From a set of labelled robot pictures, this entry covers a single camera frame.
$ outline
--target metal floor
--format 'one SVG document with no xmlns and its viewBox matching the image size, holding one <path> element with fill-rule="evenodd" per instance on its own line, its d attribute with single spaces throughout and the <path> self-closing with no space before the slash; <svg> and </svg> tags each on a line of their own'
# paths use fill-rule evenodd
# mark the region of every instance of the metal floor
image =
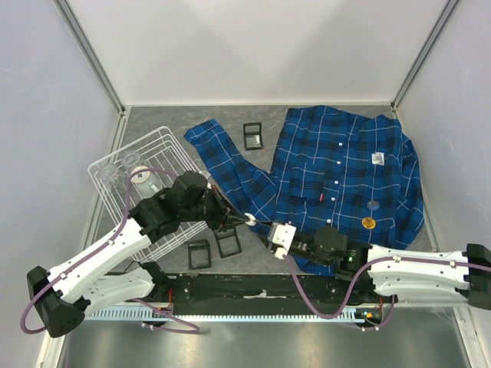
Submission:
<svg viewBox="0 0 491 368">
<path fill-rule="evenodd" d="M 276 141 L 285 119 L 286 106 L 243 107 L 133 107 L 123 145 L 161 126 L 169 127 L 200 169 L 205 169 L 195 149 L 183 134 L 205 120 L 217 119 L 246 159 L 269 170 Z M 338 107 L 368 117 L 385 114 L 389 106 Z M 264 150 L 245 151 L 242 123 L 261 121 Z M 102 214 L 97 237 L 113 228 Z M 283 261 L 273 258 L 246 226 L 238 229 L 242 254 L 221 259 L 211 232 L 202 232 L 212 247 L 213 273 L 288 272 Z M 424 228 L 410 247 L 430 251 Z M 115 271 L 130 263 L 123 262 Z M 188 271 L 186 247 L 159 261 L 164 271 Z M 399 308 L 393 320 L 379 332 L 362 333 L 336 324 L 297 323 L 207 323 L 200 336 L 149 332 L 137 324 L 86 321 L 70 333 L 59 368 L 153 367 L 458 367 L 469 366 L 451 309 Z"/>
</svg>

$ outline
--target blue round object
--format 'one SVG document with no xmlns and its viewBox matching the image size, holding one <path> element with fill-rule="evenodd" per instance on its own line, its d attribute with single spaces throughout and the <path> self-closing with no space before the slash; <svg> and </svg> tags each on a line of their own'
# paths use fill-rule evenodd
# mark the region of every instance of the blue round object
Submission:
<svg viewBox="0 0 491 368">
<path fill-rule="evenodd" d="M 381 204 L 377 201 L 369 201 L 367 203 L 367 208 L 370 209 L 371 211 L 377 211 L 381 207 Z"/>
</svg>

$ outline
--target blue plaid shirt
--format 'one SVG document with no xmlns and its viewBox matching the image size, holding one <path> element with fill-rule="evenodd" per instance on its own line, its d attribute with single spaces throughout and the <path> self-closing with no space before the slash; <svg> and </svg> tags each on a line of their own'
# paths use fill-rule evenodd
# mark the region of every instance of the blue plaid shirt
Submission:
<svg viewBox="0 0 491 368">
<path fill-rule="evenodd" d="M 350 239 L 396 249 L 405 249 L 423 226 L 419 162 L 398 120 L 326 106 L 289 109 L 271 172 L 246 161 L 216 120 L 185 138 L 231 203 L 258 220 L 290 221 L 311 235 L 331 224 Z M 372 163 L 374 153 L 383 153 L 383 165 Z M 369 209 L 369 201 L 380 208 Z M 367 217 L 374 228 L 363 226 Z M 253 230 L 267 235 L 269 228 Z M 303 271 L 333 271 L 297 262 Z"/>
</svg>

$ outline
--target black square frame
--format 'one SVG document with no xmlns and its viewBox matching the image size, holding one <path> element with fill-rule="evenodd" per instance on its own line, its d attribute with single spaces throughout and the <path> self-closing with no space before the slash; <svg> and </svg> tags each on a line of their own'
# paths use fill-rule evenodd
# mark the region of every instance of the black square frame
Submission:
<svg viewBox="0 0 491 368">
<path fill-rule="evenodd" d="M 253 130 L 252 132 L 247 132 L 247 127 L 257 127 L 256 130 Z M 262 123 L 244 123 L 243 124 L 243 132 L 244 132 L 244 147 L 246 151 L 252 151 L 252 150 L 262 150 L 264 148 L 264 145 L 262 144 Z M 247 137 L 248 136 L 257 136 L 259 138 L 259 143 L 261 146 L 247 146 Z"/>
<path fill-rule="evenodd" d="M 210 251 L 209 241 L 207 239 L 187 241 L 187 258 L 190 270 L 201 270 L 203 268 L 212 267 L 212 254 Z M 193 255 L 194 251 L 206 250 L 208 252 L 208 264 L 193 267 Z"/>
<path fill-rule="evenodd" d="M 218 252 L 220 253 L 220 258 L 227 258 L 232 255 L 238 255 L 239 253 L 242 253 L 242 247 L 240 246 L 240 241 L 239 241 L 239 237 L 237 236 L 236 228 L 231 228 L 229 230 L 225 230 L 224 232 L 213 232 L 213 234 L 215 235 L 216 244 L 218 245 Z M 220 242 L 223 239 L 227 239 L 227 238 L 236 239 L 237 250 L 233 251 L 232 253 L 225 254 L 222 250 L 222 247 L 220 246 Z"/>
</svg>

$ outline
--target white wall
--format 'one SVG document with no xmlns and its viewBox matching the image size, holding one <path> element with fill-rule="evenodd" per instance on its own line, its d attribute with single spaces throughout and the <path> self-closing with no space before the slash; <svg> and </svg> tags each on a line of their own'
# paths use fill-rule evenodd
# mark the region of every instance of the white wall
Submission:
<svg viewBox="0 0 491 368">
<path fill-rule="evenodd" d="M 489 0 L 461 3 L 399 112 L 446 250 L 491 248 L 490 19 Z M 491 352 L 491 311 L 473 316 Z"/>
<path fill-rule="evenodd" d="M 79 249 L 117 113 L 51 0 L 2 2 L 0 44 L 0 366 L 27 368 L 42 335 L 19 328 L 25 275 Z"/>
<path fill-rule="evenodd" d="M 445 0 L 70 0 L 129 105 L 390 101 Z"/>
</svg>

